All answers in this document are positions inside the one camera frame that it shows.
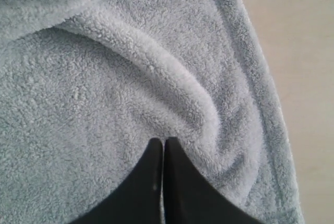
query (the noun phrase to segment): floor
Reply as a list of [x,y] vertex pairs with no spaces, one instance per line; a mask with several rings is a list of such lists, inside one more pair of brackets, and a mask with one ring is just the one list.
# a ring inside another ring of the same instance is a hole
[[282,103],[306,223],[334,223],[334,0],[243,0]]

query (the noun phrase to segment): beige floor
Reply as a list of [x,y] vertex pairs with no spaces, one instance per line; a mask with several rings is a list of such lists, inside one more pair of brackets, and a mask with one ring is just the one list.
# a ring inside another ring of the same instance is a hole
[[334,0],[243,0],[281,99],[306,223],[334,223]]

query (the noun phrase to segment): black object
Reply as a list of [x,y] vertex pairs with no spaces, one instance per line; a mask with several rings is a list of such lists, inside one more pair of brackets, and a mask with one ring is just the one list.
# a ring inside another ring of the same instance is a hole
[[[160,224],[162,153],[161,141],[151,139],[124,182],[71,224]],[[166,224],[260,224],[206,181],[176,137],[165,143],[163,199]]]

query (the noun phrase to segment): fuzzy fabric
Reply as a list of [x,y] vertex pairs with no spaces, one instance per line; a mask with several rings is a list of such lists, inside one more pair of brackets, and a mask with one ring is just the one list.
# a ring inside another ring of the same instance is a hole
[[169,136],[247,213],[304,223],[241,0],[0,0],[0,79],[1,224],[76,219]]

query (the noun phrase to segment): fleece blanket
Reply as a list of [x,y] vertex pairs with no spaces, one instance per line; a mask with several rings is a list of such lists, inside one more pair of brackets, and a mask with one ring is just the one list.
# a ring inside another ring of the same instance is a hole
[[66,224],[177,136],[250,215],[303,223],[241,0],[0,0],[0,223]]

